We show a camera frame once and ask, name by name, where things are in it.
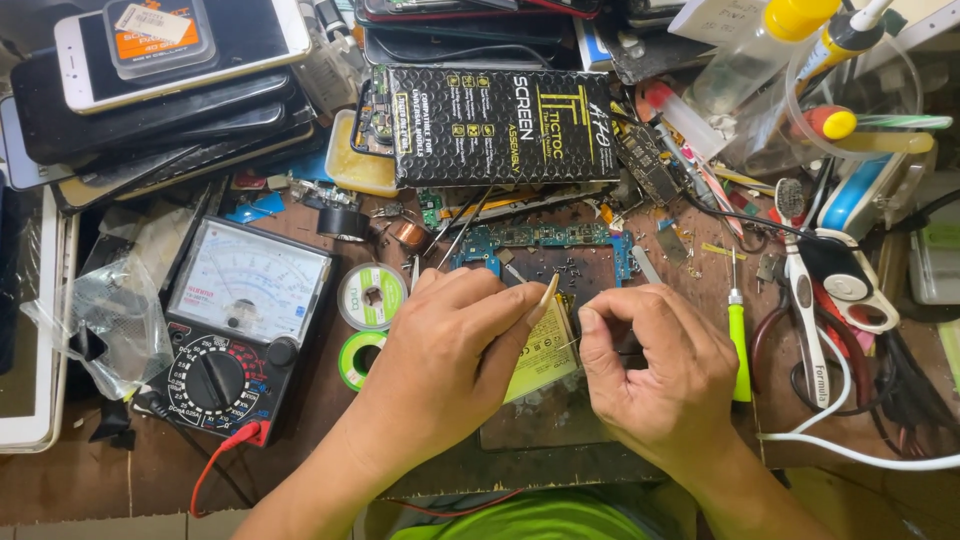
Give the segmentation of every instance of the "white cable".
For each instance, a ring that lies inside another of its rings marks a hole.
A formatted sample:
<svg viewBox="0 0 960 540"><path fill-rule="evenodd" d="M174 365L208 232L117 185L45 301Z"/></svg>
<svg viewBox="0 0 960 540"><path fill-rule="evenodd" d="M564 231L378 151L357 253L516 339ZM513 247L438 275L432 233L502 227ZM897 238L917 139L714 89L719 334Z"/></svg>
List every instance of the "white cable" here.
<svg viewBox="0 0 960 540"><path fill-rule="evenodd" d="M867 465L873 465L874 467L879 467L881 469L890 469L892 471L940 471L943 469L954 469L960 467L960 454L949 455L947 457L937 457L934 459L897 461L895 459L883 459L880 457L873 457L872 455L861 454L860 452L855 452L849 448L844 448L836 443L832 443L818 437L804 435L803 431L809 429L810 426L813 426L817 422L827 418L830 414L836 412L837 409L839 409L840 406L842 406L850 396L851 387L853 386L853 380L850 374L850 366L847 364L847 360L843 355L840 354L839 348L835 343L833 343L832 339L829 339L829 337L826 336L826 333L822 329L818 328L817 332L821 337L824 338L825 341L827 341L828 345L833 350L833 353L837 355L837 359L840 361L840 367L843 369L844 385L843 391L840 393L840 398L838 398L833 405L824 409L823 412L807 420L789 433L758 433L756 438L760 439L761 441L793 441L809 443L819 446L820 448L827 449L836 454L849 457L850 459L859 461L860 463L866 463Z"/></svg>
<svg viewBox="0 0 960 540"><path fill-rule="evenodd" d="M844 358L843 353L840 352L840 348L837 347L836 343L833 343L833 340L830 339L830 336L822 328L817 328L817 333L820 334L820 337L827 342L827 345L833 351L833 355L836 356L837 361L840 362L840 369L843 370L843 390L840 392L840 397L837 398L837 401L833 402L833 405L825 408L820 411L820 414L814 416L813 418L807 420L800 424L795 430L790 431L791 433L803 433L806 430L810 429L810 426L813 426L817 422L820 422L824 418L827 418L829 415L840 410L840 407L843 406L843 403L849 398L850 390L853 386L853 377L850 375L850 364L847 362L847 359Z"/></svg>

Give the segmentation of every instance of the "screen assembly box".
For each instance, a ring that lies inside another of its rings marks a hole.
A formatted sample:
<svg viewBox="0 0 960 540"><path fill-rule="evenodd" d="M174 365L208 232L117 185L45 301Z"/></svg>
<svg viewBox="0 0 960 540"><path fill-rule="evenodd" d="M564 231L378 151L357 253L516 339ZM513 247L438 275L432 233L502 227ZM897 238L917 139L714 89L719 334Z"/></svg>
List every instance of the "screen assembly box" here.
<svg viewBox="0 0 960 540"><path fill-rule="evenodd" d="M606 74L377 66L397 187L619 179Z"/></svg>

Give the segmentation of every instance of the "solder wire spool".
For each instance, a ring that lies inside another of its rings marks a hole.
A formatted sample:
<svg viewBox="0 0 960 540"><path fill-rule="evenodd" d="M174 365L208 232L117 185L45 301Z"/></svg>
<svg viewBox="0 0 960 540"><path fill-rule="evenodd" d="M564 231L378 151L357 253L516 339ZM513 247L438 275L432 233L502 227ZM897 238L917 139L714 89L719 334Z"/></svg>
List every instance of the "solder wire spool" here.
<svg viewBox="0 0 960 540"><path fill-rule="evenodd" d="M352 335L340 349L340 377L350 389L359 392L367 380L371 365L387 343L382 331L360 331Z"/></svg>
<svg viewBox="0 0 960 540"><path fill-rule="evenodd" d="M385 331L407 300L407 284L397 270L375 262L350 270L340 283L337 305L359 331Z"/></svg>

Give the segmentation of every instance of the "white smartphone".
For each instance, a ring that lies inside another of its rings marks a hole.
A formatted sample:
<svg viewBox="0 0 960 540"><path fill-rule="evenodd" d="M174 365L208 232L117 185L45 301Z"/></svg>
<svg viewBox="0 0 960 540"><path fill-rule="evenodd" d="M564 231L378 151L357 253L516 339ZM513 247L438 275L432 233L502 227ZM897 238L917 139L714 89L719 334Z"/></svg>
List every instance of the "white smartphone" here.
<svg viewBox="0 0 960 540"><path fill-rule="evenodd" d="M204 6L216 60L133 79L117 73L108 41L114 30L107 28L102 12L58 22L54 37L67 107L92 114L302 60L310 53L312 41L297 0L204 0Z"/></svg>

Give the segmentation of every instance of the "plastic bag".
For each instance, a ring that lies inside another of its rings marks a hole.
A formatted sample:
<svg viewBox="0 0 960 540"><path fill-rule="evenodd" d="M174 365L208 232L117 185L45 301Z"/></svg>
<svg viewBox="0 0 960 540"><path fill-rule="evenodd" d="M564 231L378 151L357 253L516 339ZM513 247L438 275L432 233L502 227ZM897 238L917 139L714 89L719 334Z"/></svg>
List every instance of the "plastic bag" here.
<svg viewBox="0 0 960 540"><path fill-rule="evenodd" d="M127 397L173 363L156 286L137 256L80 276L72 296L58 297L65 302L61 312L72 314L67 327L51 316L52 307L39 301L20 309L38 326L49 325L70 336L62 352L81 361L108 398Z"/></svg>

